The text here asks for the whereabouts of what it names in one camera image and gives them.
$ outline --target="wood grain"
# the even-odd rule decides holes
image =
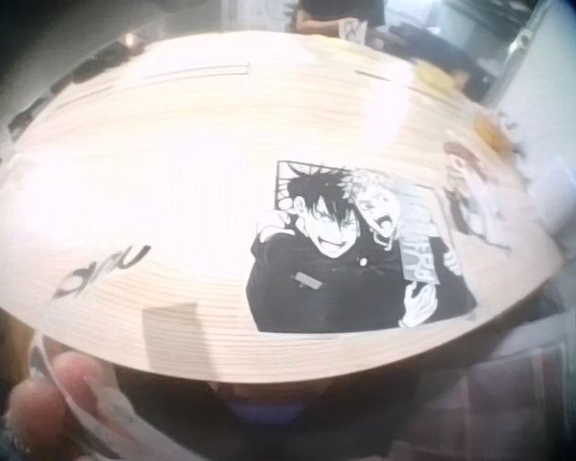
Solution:
[[[562,264],[515,173],[473,131],[478,111],[419,82],[409,62],[338,39],[246,32],[158,43],[68,87],[0,167],[0,306],[110,362],[210,381],[324,378],[435,348]],[[381,169],[441,190],[448,140],[495,172],[512,246],[453,232],[476,311],[409,330],[258,332],[244,284],[276,162]],[[153,250],[49,303],[66,274],[130,245]]]

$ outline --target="wall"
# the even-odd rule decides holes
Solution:
[[[546,12],[496,105],[524,131],[530,192],[557,231],[576,211],[576,14],[565,2]]]

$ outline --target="person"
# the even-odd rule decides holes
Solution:
[[[255,261],[246,294],[259,330],[408,328],[461,315],[475,306],[464,279],[444,266],[447,258],[436,259],[444,284],[440,289],[434,283],[405,279],[400,249],[389,245],[399,221],[394,197],[368,208],[364,197],[348,200],[348,170],[291,169],[295,176],[286,190],[292,213],[274,210],[265,215],[252,243]],[[376,240],[378,231],[379,238],[386,237],[383,245]],[[432,245],[435,254],[448,252],[444,242]]]
[[[53,363],[60,383],[90,413],[99,415],[96,400],[85,384],[88,376],[109,384],[112,379],[97,360],[79,352],[65,352]],[[0,421],[0,461],[84,461],[81,448],[67,436],[70,423],[66,402],[55,384],[34,376],[17,384],[9,409]]]
[[[401,266],[403,276],[410,273],[406,278],[411,282],[404,281],[406,313],[399,325],[414,327],[467,314],[476,306],[476,300],[461,273],[457,255],[437,234],[418,198],[410,209],[405,197],[411,194],[407,189],[403,191],[402,205],[398,189],[388,175],[365,169],[353,171],[345,183],[346,197],[366,224],[361,246],[368,248],[371,264],[379,264],[375,259],[380,257],[393,259]],[[428,299],[435,307],[410,309],[414,296]]]
[[[300,34],[339,35],[342,19],[367,21],[368,28],[384,25],[383,0],[300,0],[296,30]]]
[[[457,230],[474,234],[490,245],[508,248],[499,223],[497,203],[489,191],[491,182],[484,165],[464,145],[449,141],[444,145],[447,155],[446,197]]]

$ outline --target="manga print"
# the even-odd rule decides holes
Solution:
[[[476,235],[490,245],[509,248],[500,223],[501,214],[489,190],[492,181],[482,162],[458,142],[446,142],[444,151],[449,186],[445,194],[457,231]]]
[[[446,267],[456,265],[451,248],[409,184],[281,161],[275,205],[257,223],[246,289],[259,330],[408,328],[473,308],[458,269]]]

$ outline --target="black logo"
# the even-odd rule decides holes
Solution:
[[[129,269],[134,264],[139,262],[145,257],[145,255],[152,249],[149,245],[145,245],[138,254],[130,261],[126,261],[128,254],[132,250],[132,246],[129,246],[125,251],[115,253],[109,256],[105,261],[98,265],[96,261],[91,262],[87,267],[77,269],[76,271],[68,274],[58,286],[56,293],[52,297],[52,300],[58,298],[63,298],[65,296],[74,295],[79,296],[82,291],[90,284],[93,283],[101,275],[106,275],[115,269]],[[79,278],[79,285],[75,288],[62,288],[68,281]]]

